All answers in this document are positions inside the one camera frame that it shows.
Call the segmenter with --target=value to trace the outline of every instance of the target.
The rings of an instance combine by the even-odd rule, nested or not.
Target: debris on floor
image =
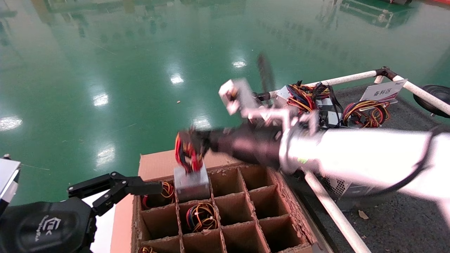
[[[368,220],[369,216],[367,216],[363,211],[358,210],[358,214],[360,215],[361,218]]]

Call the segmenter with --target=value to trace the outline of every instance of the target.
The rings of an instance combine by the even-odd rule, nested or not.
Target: cardboard box
[[[173,150],[142,155],[139,176],[145,181],[173,180]],[[112,253],[136,253],[151,246],[158,253],[312,252],[318,240],[283,176],[260,166],[243,164],[227,155],[208,153],[205,164],[211,197],[143,210],[139,196],[128,196],[116,207]],[[219,228],[191,233],[185,214],[208,202]]]

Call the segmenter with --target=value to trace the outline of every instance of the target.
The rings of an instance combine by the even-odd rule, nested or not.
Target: box compartment
[[[295,247],[302,242],[297,237],[288,214],[260,220],[259,224],[272,253]]]
[[[221,253],[219,229],[183,236],[185,253]]]
[[[186,221],[186,213],[189,210],[189,208],[195,206],[198,203],[209,203],[212,205],[212,201],[210,199],[205,200],[191,200],[186,203],[180,203],[180,222],[181,222],[181,232],[182,234],[190,234],[192,231],[188,228],[188,223]]]
[[[149,233],[149,238],[143,237],[143,240],[178,235],[175,204],[141,211],[140,214]]]
[[[253,165],[241,168],[240,172],[244,178],[247,190],[254,190],[274,184],[270,175],[271,172],[267,168]]]
[[[252,212],[243,192],[218,197],[214,201],[219,209],[220,224],[222,226],[252,220]]]
[[[249,194],[258,219],[282,216],[288,213],[275,185],[250,191]]]
[[[218,170],[208,175],[216,198],[244,191],[244,183],[238,169]]]
[[[180,253],[180,237],[173,236],[158,240],[145,241],[140,244],[139,247],[149,246],[153,248],[154,252],[164,253]]]
[[[225,226],[222,231],[228,253],[269,253],[255,221]]]

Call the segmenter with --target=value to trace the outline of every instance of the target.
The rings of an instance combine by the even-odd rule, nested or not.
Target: green epoxy floor
[[[0,152],[23,163],[13,203],[59,201],[111,171],[136,175],[140,154],[172,149],[191,124],[237,125],[217,92],[237,77],[261,91],[261,51],[277,88],[383,65],[448,85],[448,8],[364,2],[1,3]]]

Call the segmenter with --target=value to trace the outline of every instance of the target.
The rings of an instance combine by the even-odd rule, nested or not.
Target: sign
[[[391,104],[397,103],[395,99],[403,85],[408,79],[399,81],[385,82],[367,87],[360,101],[376,100],[378,102],[389,102]]]

